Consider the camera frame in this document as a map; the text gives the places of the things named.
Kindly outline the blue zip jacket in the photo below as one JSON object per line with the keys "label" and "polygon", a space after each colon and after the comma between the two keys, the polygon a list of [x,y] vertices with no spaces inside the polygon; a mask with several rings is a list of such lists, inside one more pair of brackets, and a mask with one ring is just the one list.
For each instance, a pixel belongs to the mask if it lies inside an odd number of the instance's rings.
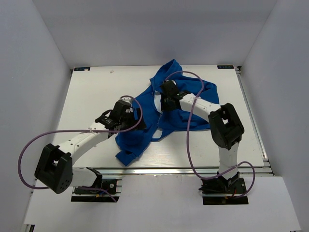
{"label": "blue zip jacket", "polygon": [[142,109],[146,127],[116,136],[115,141],[120,148],[116,158],[124,166],[138,158],[150,142],[158,142],[174,131],[199,131],[210,128],[206,120],[190,116],[189,112],[179,109],[177,97],[166,95],[166,91],[161,88],[165,79],[172,80],[176,94],[190,92],[206,101],[219,103],[216,84],[186,77],[182,70],[176,60],[169,61],[150,79],[150,86],[136,97],[133,107]]}

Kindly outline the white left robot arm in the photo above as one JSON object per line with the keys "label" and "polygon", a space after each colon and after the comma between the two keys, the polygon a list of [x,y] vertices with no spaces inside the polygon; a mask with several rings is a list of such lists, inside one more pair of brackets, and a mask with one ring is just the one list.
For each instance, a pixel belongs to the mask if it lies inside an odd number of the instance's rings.
{"label": "white left robot arm", "polygon": [[98,144],[114,134],[141,130],[146,127],[140,104],[128,97],[118,100],[113,109],[103,112],[88,129],[75,137],[53,145],[46,145],[40,156],[35,177],[54,193],[61,194],[68,187],[78,187],[96,193],[102,188],[102,174],[94,168],[74,168],[75,162]]}

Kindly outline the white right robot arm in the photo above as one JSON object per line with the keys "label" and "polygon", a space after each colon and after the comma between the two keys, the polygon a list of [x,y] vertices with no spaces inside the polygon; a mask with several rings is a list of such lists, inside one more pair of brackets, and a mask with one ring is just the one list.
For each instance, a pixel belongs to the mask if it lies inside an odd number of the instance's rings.
{"label": "white right robot arm", "polygon": [[218,188],[225,193],[236,186],[239,179],[238,147],[244,126],[230,103],[225,105],[206,101],[189,91],[180,91],[175,82],[161,85],[161,108],[165,111],[182,110],[192,113],[210,125],[211,136],[219,149]]}

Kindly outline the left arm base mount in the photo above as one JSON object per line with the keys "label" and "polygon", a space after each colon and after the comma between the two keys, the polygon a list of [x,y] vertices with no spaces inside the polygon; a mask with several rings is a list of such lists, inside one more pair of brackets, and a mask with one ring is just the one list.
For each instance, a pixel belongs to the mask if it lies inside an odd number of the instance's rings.
{"label": "left arm base mount", "polygon": [[122,179],[107,177],[93,187],[74,187],[71,202],[116,203],[122,191]]}

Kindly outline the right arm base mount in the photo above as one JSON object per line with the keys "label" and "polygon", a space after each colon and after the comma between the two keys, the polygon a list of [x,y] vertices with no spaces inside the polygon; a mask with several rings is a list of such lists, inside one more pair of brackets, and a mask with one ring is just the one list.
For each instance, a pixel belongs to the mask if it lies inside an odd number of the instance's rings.
{"label": "right arm base mount", "polygon": [[244,178],[240,178],[230,187],[226,188],[219,179],[201,180],[201,187],[198,189],[202,194],[204,205],[248,205],[246,185]]}

